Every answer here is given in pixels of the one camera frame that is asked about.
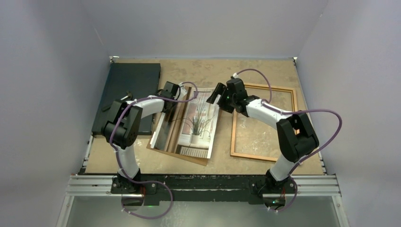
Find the light wooden picture frame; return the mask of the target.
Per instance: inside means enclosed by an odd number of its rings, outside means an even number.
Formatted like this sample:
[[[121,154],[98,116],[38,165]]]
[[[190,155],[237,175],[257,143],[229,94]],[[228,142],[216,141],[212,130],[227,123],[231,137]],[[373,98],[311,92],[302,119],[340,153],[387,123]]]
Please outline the light wooden picture frame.
[[[249,95],[268,99],[272,92],[271,105],[285,111],[297,111],[297,94],[294,88],[245,83]],[[230,156],[275,163],[279,156],[279,139],[276,131],[276,121],[280,115],[262,107],[269,115],[263,120],[260,111],[257,117],[246,117],[234,112],[231,136]]]

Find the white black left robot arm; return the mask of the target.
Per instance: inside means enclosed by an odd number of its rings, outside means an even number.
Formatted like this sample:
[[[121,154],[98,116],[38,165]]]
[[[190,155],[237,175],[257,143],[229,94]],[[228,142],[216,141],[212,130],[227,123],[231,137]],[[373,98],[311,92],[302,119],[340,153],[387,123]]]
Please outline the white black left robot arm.
[[[121,187],[128,193],[136,193],[142,185],[156,183],[141,180],[133,144],[139,134],[142,118],[171,110],[186,94],[182,87],[181,84],[168,81],[163,89],[153,95],[132,101],[116,100],[112,103],[101,132],[116,156],[119,168],[116,187]]]

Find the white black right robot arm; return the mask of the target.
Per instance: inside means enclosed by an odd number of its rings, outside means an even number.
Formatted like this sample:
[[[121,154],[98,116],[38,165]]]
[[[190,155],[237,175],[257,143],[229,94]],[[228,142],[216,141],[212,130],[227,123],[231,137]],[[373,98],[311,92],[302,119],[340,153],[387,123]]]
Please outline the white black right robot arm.
[[[292,168],[319,147],[306,113],[285,111],[258,96],[247,94],[244,82],[239,78],[231,78],[226,84],[218,83],[206,102],[217,104],[225,112],[236,111],[259,120],[277,131],[281,155],[265,175],[265,185],[270,192],[282,189]]]

